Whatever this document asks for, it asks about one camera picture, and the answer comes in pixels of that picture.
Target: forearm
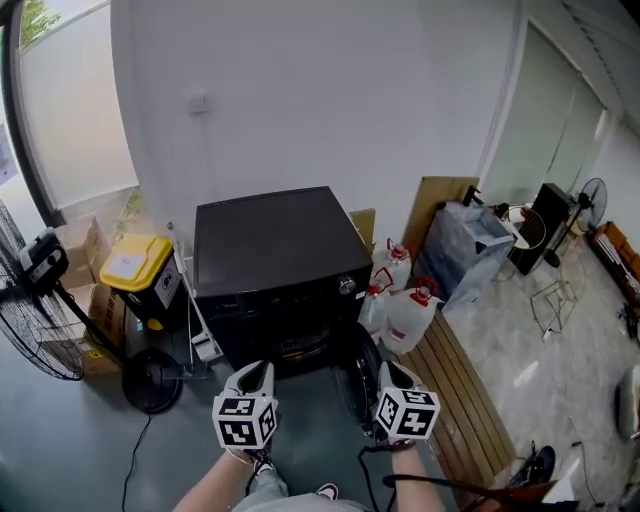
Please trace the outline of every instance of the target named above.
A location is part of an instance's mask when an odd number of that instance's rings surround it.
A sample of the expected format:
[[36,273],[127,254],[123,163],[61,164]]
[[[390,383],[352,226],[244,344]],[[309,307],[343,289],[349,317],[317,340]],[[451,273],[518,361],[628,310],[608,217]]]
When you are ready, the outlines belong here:
[[[396,475],[427,476],[418,448],[395,452],[391,456]],[[440,512],[444,510],[435,487],[428,482],[396,482],[398,512]]]
[[174,512],[227,512],[243,497],[253,468],[224,452],[218,462],[189,493]]

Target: trash bin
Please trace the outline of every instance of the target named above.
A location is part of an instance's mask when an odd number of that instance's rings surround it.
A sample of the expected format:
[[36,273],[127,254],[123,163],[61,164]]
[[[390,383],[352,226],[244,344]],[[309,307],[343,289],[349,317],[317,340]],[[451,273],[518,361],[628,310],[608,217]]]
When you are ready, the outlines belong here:
[[102,266],[100,279],[150,329],[176,331],[185,324],[187,293],[167,238],[123,235]]

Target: ceiling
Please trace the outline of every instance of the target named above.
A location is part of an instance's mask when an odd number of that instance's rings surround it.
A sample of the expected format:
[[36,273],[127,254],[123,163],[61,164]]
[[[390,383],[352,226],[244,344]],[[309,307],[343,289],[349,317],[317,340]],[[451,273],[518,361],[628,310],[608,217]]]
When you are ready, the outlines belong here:
[[563,0],[562,4],[602,60],[627,116],[640,126],[640,25],[636,22],[640,6],[633,0]]

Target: pants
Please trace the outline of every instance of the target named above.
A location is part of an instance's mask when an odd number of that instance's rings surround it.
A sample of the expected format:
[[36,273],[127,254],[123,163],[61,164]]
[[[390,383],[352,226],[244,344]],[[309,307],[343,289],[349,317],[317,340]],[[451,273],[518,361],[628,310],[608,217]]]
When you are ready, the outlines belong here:
[[[289,489],[277,473],[263,471],[256,477],[258,486],[255,490],[238,503],[232,512],[251,511],[279,511],[298,512],[300,510],[327,510],[335,512],[362,512],[366,510],[362,505],[351,501],[329,501],[324,496],[317,494],[303,494],[289,497]],[[273,506],[266,506],[269,502],[276,502]]]

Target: tree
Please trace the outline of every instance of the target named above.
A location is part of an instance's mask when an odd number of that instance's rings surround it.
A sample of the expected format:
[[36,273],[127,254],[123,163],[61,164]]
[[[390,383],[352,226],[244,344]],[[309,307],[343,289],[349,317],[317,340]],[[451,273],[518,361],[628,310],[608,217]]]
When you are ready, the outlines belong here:
[[27,48],[58,21],[60,14],[50,14],[44,0],[27,0],[22,11],[22,49]]

